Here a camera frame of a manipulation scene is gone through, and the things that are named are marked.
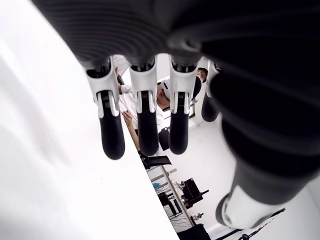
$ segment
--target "human hand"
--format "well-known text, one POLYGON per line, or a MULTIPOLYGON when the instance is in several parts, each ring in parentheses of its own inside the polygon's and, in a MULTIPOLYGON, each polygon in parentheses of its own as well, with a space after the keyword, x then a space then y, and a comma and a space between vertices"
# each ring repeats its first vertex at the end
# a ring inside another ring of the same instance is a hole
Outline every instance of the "human hand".
POLYGON ((133 128, 134 126, 132 125, 132 115, 131 113, 127 110, 127 111, 123 111, 122 112, 125 124, 128 128, 133 128))
POLYGON ((115 75, 116 75, 116 77, 118 77, 118 75, 119 75, 119 68, 116 66, 116 67, 114 68, 114 70, 115 70, 115 75))

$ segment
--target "white shirt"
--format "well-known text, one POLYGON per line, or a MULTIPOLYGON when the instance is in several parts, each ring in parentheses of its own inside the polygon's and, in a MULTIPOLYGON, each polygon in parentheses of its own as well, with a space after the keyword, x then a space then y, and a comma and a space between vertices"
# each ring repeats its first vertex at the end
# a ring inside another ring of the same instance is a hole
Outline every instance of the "white shirt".
MULTIPOLYGON (((132 87, 128 85, 121 86, 121 92, 119 99, 120 111, 124 112, 128 110, 132 115, 132 125, 134 129, 138 129, 138 116, 136 108, 136 100, 132 91, 132 87)), ((164 125, 164 112, 162 109, 156 105, 156 126, 158 133, 165 127, 164 125)))

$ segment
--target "metal rod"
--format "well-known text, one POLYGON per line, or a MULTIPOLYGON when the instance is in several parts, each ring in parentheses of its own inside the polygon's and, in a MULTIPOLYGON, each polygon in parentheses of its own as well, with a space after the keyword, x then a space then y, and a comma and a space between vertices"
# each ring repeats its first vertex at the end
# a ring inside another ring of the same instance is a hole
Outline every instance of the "metal rod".
POLYGON ((164 177, 163 174, 161 174, 161 175, 159 175, 159 176, 156 176, 155 178, 152 178, 152 179, 151 179, 151 182, 154 182, 154 181, 156 181, 156 180, 158 180, 158 179, 161 179, 161 178, 163 178, 163 177, 164 177))
POLYGON ((155 187, 154 190, 158 190, 158 189, 160 189, 160 188, 162 188, 162 187, 164 187, 164 186, 166 186, 166 185, 168 185, 168 182, 165 182, 164 184, 155 187))
POLYGON ((190 220, 188 211, 187 211, 185 205, 181 202, 181 199, 179 198, 179 196, 178 196, 178 194, 177 194, 177 192, 176 192, 175 187, 172 185, 172 182, 171 182, 171 180, 170 180, 170 178, 169 178, 169 175, 168 175, 166 169, 164 168, 164 166, 160 166, 160 169, 161 169, 161 171, 162 171, 162 173, 163 173, 163 175, 164 175, 164 178, 165 178, 166 182, 169 184, 169 187, 170 187, 170 189, 171 189, 171 191, 172 191, 172 193, 173 193, 173 196, 174 196, 174 198, 177 200, 178 205, 180 206, 180 208, 181 208, 181 210, 182 210, 182 213, 185 215, 185 218, 186 218, 187 223, 189 223, 189 224, 193 227, 194 224, 193 224, 193 222, 190 220))

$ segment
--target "man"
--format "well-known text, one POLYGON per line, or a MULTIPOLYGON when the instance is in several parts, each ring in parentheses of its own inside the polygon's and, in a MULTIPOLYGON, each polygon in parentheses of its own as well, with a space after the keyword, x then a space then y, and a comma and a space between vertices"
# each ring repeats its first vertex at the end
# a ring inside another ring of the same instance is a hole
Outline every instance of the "man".
MULTIPOLYGON (((170 95, 169 95, 169 81, 162 81, 162 86, 165 90, 161 90, 156 96, 156 124, 158 133, 164 128, 164 111, 170 110, 170 95)), ((119 107, 123 115, 125 124, 134 142, 135 148, 140 151, 139 138, 136 130, 138 129, 138 116, 136 110, 136 100, 132 92, 131 86, 118 86, 120 98, 119 107)))
MULTIPOLYGON (((194 99, 198 93, 201 90, 201 85, 207 81, 208 76, 208 70, 204 67, 199 67, 198 71, 196 72, 196 78, 195 78, 195 84, 193 89, 193 96, 192 99, 194 99)), ((158 93, 162 90, 162 86, 160 85, 160 82, 157 86, 158 93)))

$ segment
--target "dark hair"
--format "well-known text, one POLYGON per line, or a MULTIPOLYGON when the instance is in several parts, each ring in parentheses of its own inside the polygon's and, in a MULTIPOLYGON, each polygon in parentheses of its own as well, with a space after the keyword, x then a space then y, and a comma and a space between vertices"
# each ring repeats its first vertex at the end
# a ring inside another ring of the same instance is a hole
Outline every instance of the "dark hair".
POLYGON ((203 82, 202 83, 205 83, 207 81, 207 76, 208 76, 208 70, 204 67, 199 67, 198 70, 202 71, 204 73, 204 76, 203 74, 201 75, 201 77, 203 78, 203 82))

